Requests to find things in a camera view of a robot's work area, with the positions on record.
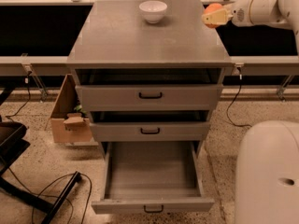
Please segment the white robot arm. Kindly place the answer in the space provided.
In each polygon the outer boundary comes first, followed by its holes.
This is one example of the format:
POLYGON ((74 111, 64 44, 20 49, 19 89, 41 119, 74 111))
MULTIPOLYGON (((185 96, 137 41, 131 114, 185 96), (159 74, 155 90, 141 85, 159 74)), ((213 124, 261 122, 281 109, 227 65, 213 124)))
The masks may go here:
MULTIPOLYGON (((203 23, 216 28, 267 25, 299 32, 299 0, 214 3, 203 23)), ((235 174, 235 224, 299 224, 299 124, 264 121, 250 128, 239 148, 235 174)))

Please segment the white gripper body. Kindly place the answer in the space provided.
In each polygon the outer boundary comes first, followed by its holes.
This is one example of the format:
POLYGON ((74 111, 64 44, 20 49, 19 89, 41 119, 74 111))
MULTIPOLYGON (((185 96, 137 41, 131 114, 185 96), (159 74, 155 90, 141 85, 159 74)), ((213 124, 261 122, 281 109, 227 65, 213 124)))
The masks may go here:
POLYGON ((278 0, 237 0, 224 7, 230 13, 230 21, 237 27, 257 25, 280 27, 282 25, 278 0))

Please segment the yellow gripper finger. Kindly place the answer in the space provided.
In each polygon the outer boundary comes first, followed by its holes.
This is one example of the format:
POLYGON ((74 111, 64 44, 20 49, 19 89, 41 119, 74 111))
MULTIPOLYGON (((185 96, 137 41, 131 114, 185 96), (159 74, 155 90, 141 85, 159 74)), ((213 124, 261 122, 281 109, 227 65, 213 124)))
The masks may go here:
POLYGON ((224 7, 216 9, 206 9, 202 15, 202 20, 205 25, 220 26, 225 25, 233 15, 224 7))

